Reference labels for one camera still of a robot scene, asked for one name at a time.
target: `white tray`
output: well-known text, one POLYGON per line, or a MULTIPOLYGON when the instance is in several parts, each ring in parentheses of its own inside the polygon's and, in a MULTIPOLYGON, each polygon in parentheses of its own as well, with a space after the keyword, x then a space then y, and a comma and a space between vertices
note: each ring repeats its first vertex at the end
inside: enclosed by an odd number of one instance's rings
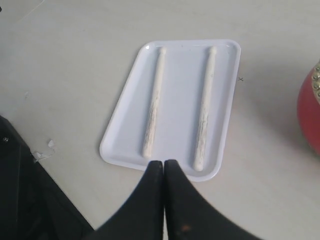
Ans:
POLYGON ((159 48, 166 47, 152 160, 178 160, 191 181, 211 179, 220 169, 240 61, 240 46, 226 39, 153 41, 141 48, 100 145, 110 164, 145 170, 143 158, 159 48), (196 139, 208 49, 216 61, 203 171, 195 171, 196 139))

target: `tabletop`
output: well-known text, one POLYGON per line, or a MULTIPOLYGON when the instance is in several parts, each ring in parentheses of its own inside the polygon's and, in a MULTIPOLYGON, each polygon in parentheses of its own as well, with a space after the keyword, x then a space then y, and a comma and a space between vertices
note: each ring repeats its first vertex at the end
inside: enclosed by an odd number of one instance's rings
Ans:
POLYGON ((199 192, 265 240, 317 240, 320 160, 296 117, 319 59, 315 0, 0 0, 0 114, 96 229, 143 172, 99 144, 138 50, 154 40, 241 48, 222 167, 199 192), (48 142, 54 143, 54 150, 48 142))

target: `red object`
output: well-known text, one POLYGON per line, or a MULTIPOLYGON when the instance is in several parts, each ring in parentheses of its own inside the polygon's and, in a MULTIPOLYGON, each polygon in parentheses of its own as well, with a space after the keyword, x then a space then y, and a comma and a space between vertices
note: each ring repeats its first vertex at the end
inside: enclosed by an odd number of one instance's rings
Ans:
POLYGON ((297 101, 297 116, 303 135, 320 155, 320 98, 317 99, 313 88, 315 71, 315 69, 310 71, 301 86, 297 101))

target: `wooden drumstick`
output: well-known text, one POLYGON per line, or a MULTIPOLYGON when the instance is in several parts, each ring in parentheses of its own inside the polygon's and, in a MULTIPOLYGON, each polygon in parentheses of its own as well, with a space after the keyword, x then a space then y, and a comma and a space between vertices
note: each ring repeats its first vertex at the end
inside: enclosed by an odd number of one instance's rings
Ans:
POLYGON ((211 89, 215 75, 217 49, 215 46, 209 50, 209 57, 206 64, 202 101, 200 107, 200 117, 198 132, 196 136, 196 146, 193 169, 200 172, 204 169, 205 150, 207 142, 208 117, 211 101, 211 89))
POLYGON ((165 70, 166 51, 167 49, 164 46, 160 48, 156 64, 151 104, 149 108, 148 122, 142 149, 142 156, 146 159, 150 159, 153 152, 161 87, 165 70))

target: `white table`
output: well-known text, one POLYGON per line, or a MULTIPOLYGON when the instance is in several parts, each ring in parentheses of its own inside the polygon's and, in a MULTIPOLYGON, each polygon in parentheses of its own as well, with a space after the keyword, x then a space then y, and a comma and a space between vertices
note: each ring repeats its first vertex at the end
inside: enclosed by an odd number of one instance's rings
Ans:
POLYGON ((318 240, 320 160, 297 119, 319 59, 315 0, 0 0, 0 113, 94 227, 143 172, 102 161, 99 144, 137 51, 153 40, 242 47, 222 168, 201 194, 266 240, 318 240))

